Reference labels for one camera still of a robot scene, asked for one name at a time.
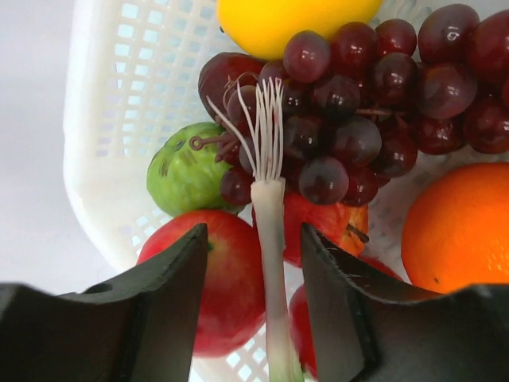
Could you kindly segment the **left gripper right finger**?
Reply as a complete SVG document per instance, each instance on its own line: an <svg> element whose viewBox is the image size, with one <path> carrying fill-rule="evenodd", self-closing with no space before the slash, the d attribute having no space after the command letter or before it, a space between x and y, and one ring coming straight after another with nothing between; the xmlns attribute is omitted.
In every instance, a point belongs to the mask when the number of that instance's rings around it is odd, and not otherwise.
<svg viewBox="0 0 509 382"><path fill-rule="evenodd" d="M505 381L508 287L449 294L411 286L301 227L321 381Z"/></svg>

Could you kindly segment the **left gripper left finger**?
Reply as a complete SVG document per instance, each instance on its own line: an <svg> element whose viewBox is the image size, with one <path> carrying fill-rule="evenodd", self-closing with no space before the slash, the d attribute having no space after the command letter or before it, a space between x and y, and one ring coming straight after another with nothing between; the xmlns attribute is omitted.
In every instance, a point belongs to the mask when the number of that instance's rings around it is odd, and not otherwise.
<svg viewBox="0 0 509 382"><path fill-rule="evenodd" d="M83 293L1 286L4 381L186 381L208 256L198 224Z"/></svg>

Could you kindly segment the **green onion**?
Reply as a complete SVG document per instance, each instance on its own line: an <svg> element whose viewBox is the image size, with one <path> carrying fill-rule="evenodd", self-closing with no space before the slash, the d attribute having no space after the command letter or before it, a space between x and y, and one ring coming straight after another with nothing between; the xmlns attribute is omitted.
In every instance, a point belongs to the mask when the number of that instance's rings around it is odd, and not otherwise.
<svg viewBox="0 0 509 382"><path fill-rule="evenodd" d="M212 110L243 145L253 170L251 200L255 211L266 301L266 358L269 379L274 382L303 381L301 364L291 341L287 310L283 252L283 199L286 180L283 164L282 80L269 78L255 87L255 119L248 120L253 145L238 127L209 99Z"/></svg>

